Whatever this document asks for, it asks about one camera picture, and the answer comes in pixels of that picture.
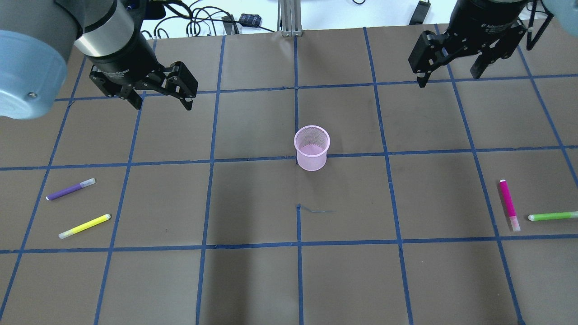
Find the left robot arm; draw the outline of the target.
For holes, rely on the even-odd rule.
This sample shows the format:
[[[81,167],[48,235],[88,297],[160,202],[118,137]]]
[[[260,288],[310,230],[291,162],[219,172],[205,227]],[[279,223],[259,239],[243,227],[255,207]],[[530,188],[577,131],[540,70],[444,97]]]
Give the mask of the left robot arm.
[[[179,99],[192,109],[198,81],[183,62],[159,63],[142,35],[144,20],[165,16],[169,0],[3,0],[0,113],[36,119],[48,113],[76,47],[92,62],[89,78],[107,97],[142,107],[139,91]]]

